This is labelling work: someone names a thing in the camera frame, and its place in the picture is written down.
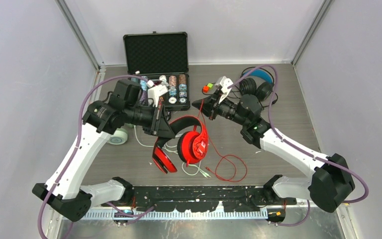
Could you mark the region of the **red headphones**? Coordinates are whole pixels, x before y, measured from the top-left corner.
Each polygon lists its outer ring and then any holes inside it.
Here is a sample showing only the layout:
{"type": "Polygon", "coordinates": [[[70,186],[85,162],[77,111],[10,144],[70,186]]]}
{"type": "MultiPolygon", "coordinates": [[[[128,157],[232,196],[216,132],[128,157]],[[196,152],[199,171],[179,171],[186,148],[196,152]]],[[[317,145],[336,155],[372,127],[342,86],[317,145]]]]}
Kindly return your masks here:
{"type": "MultiPolygon", "coordinates": [[[[205,124],[194,116],[184,116],[170,123],[174,136],[181,130],[193,126],[193,130],[183,133],[177,144],[178,156],[186,165],[199,163],[208,152],[208,133],[205,124]]],[[[152,152],[152,160],[165,174],[177,172],[169,156],[163,152],[163,146],[170,138],[158,137],[152,152]]]]}

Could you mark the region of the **black blue headphones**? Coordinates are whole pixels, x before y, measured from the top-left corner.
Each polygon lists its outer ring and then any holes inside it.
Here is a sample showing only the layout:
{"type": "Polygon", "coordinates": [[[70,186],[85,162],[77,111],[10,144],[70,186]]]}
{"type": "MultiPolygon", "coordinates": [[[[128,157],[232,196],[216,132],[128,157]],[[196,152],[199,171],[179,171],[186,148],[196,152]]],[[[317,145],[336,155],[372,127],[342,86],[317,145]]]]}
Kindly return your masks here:
{"type": "Polygon", "coordinates": [[[256,69],[239,83],[238,90],[242,95],[254,95],[262,102],[273,92],[274,83],[274,77],[270,72],[256,69]]]}

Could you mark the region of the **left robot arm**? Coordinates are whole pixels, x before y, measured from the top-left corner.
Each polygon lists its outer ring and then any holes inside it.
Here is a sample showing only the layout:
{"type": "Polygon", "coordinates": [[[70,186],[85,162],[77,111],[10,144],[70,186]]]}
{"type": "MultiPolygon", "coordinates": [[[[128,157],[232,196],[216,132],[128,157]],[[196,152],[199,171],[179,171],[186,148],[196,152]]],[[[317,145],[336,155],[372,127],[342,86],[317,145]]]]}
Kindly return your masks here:
{"type": "Polygon", "coordinates": [[[83,102],[72,147],[55,173],[45,183],[35,184],[33,194],[72,222],[83,218],[90,208],[107,202],[129,205],[134,190],[120,177],[89,186],[82,182],[98,152],[124,124],[141,126],[149,135],[175,137],[160,100],[168,88],[153,82],[147,85],[151,101],[148,105],[140,104],[142,87],[130,77],[116,83],[107,101],[83,102]]]}

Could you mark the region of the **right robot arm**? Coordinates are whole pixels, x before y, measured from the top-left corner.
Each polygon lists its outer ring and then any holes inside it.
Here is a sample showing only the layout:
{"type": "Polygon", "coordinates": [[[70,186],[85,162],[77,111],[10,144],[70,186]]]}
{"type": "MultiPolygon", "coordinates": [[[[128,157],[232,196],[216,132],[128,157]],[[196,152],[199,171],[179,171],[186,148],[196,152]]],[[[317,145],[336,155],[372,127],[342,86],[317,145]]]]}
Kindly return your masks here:
{"type": "Polygon", "coordinates": [[[263,106],[253,95],[244,95],[238,103],[221,100],[221,91],[192,102],[208,119],[224,117],[242,126],[243,139],[270,152],[300,170],[304,178],[276,175],[269,180],[264,198],[277,204],[283,198],[310,200],[320,209],[332,213],[354,191],[355,183],[346,159],[335,153],[322,154],[290,139],[261,117],[263,106]]]}

